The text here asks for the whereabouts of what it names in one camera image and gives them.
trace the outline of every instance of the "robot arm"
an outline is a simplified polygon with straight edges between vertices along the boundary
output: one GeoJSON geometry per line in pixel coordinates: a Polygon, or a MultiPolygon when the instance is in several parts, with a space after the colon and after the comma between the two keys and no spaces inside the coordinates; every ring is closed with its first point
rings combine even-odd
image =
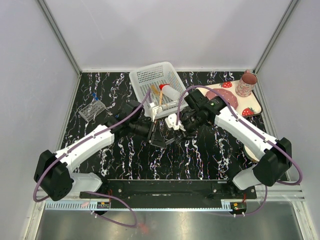
{"type": "Polygon", "coordinates": [[[68,193],[97,191],[102,185],[102,180],[94,173],[74,173],[74,170],[90,156],[105,148],[123,136],[130,133],[140,135],[148,140],[151,145],[165,147],[163,139],[159,140],[156,124],[148,117],[140,117],[143,108],[140,108],[130,118],[129,115],[140,105],[137,101],[127,103],[116,116],[110,116],[105,124],[100,124],[94,131],[79,139],[72,145],[55,153],[44,151],[40,157],[34,174],[38,182],[40,176],[49,165],[61,158],[54,167],[45,175],[40,186],[53,201],[59,201],[68,193]],[[124,122],[111,130],[108,127],[124,122]]]}
{"type": "Polygon", "coordinates": [[[242,170],[233,177],[233,183],[240,190],[257,184],[273,186],[291,167],[292,163],[289,159],[270,144],[277,145],[291,157],[291,143],[286,138],[278,140],[268,135],[234,111],[237,115],[236,119],[224,101],[218,96],[209,100],[196,89],[184,99],[193,109],[193,113],[183,114],[181,118],[181,124],[186,132],[194,132],[198,127],[209,121],[231,133],[259,159],[257,165],[242,170]],[[265,140],[258,137],[253,130],[264,136],[265,140]]]}

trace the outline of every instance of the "metal frame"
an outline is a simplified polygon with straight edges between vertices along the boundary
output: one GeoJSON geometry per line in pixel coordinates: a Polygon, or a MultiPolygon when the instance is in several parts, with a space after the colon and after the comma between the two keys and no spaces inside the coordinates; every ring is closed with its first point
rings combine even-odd
{"type": "Polygon", "coordinates": [[[279,24],[278,24],[278,26],[276,27],[271,39],[269,40],[266,48],[264,49],[262,56],[260,57],[257,65],[253,69],[254,73],[257,74],[259,72],[259,70],[261,69],[261,67],[264,64],[266,58],[268,57],[272,47],[274,46],[275,42],[277,41],[280,33],[282,32],[284,26],[286,25],[289,17],[293,13],[293,11],[296,8],[299,1],[300,0],[291,0],[291,2],[289,3],[287,9],[285,10],[285,12],[284,12],[279,24]]]}
{"type": "Polygon", "coordinates": [[[64,39],[62,33],[60,32],[59,28],[58,28],[58,25],[51,13],[51,11],[49,10],[45,0],[36,0],[36,2],[38,3],[40,9],[42,10],[45,18],[47,19],[54,35],[56,36],[56,39],[58,40],[58,42],[60,43],[66,57],[68,58],[70,64],[72,65],[74,71],[76,72],[76,74],[78,76],[81,75],[81,68],[79,67],[75,57],[73,56],[73,54],[71,53],[69,47],[68,47],[68,44],[66,42],[66,40],[64,39]]]}
{"type": "Polygon", "coordinates": [[[35,202],[33,204],[32,214],[26,227],[23,240],[35,240],[40,226],[40,221],[45,210],[46,202],[35,202]]]}
{"type": "MultiPolygon", "coordinates": [[[[106,69],[106,68],[96,68],[96,69],[83,69],[82,73],[130,73],[134,70],[137,69],[115,69],[115,70],[110,70],[110,69],[106,69]]],[[[219,69],[216,68],[214,69],[214,72],[244,72],[246,70],[250,70],[251,72],[253,71],[253,69],[250,68],[230,68],[230,69],[219,69]]],[[[188,68],[188,69],[183,69],[183,68],[175,68],[176,72],[212,72],[212,68],[188,68]]]]}
{"type": "Polygon", "coordinates": [[[295,201],[292,202],[296,219],[300,226],[300,230],[303,239],[317,240],[318,236],[316,234],[315,226],[311,221],[310,213],[307,208],[305,201],[295,201]]]}
{"type": "MultiPolygon", "coordinates": [[[[60,201],[45,201],[46,210],[62,210],[62,211],[126,211],[128,208],[99,208],[98,202],[109,203],[109,199],[81,199],[81,200],[60,200],[60,201]]],[[[231,204],[229,201],[221,200],[221,207],[208,208],[132,208],[135,212],[231,212],[231,204]]]]}

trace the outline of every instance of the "white plastic basket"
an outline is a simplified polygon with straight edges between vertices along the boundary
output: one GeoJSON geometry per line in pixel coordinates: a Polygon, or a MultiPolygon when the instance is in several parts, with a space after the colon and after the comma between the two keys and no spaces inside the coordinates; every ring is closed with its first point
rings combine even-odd
{"type": "MultiPolygon", "coordinates": [[[[170,87],[176,89],[181,94],[186,90],[186,87],[184,86],[179,75],[174,69],[174,66],[172,66],[172,64],[167,61],[141,67],[137,70],[130,72],[129,77],[132,83],[134,93],[139,102],[141,102],[144,99],[151,85],[154,85],[159,92],[160,84],[170,84],[170,87]]],[[[151,92],[151,100],[155,103],[156,106],[159,105],[159,97],[155,95],[153,92],[151,92]]],[[[171,104],[172,102],[173,101],[170,98],[163,95],[162,106],[171,104]]],[[[151,102],[149,98],[147,98],[146,102],[143,105],[145,115],[147,117],[152,117],[150,103],[151,102]]],[[[186,106],[188,106],[188,104],[185,100],[182,100],[180,110],[184,109],[184,107],[186,106]]],[[[177,110],[177,106],[169,107],[167,110],[157,113],[155,119],[160,119],[172,113],[176,113],[177,110]]]]}

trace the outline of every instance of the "strawberry mug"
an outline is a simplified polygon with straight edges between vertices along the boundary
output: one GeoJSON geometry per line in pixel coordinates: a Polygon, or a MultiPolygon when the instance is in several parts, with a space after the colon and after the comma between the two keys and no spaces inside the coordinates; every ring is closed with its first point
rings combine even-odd
{"type": "Polygon", "coordinates": [[[248,97],[254,89],[257,81],[258,79],[253,73],[249,70],[245,71],[240,78],[238,86],[235,88],[235,93],[240,97],[248,97]]]}

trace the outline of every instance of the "white wall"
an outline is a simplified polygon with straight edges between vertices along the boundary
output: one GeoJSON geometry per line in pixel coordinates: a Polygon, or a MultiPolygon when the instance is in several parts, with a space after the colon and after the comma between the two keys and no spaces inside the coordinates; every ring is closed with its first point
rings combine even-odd
{"type": "Polygon", "coordinates": [[[300,1],[258,73],[278,137],[292,142],[320,236],[320,1],[300,1]]]}
{"type": "Polygon", "coordinates": [[[82,70],[252,69],[290,0],[46,0],[82,70]]]}
{"type": "Polygon", "coordinates": [[[35,0],[0,1],[0,238],[19,239],[39,154],[55,151],[76,74],[35,0]]]}

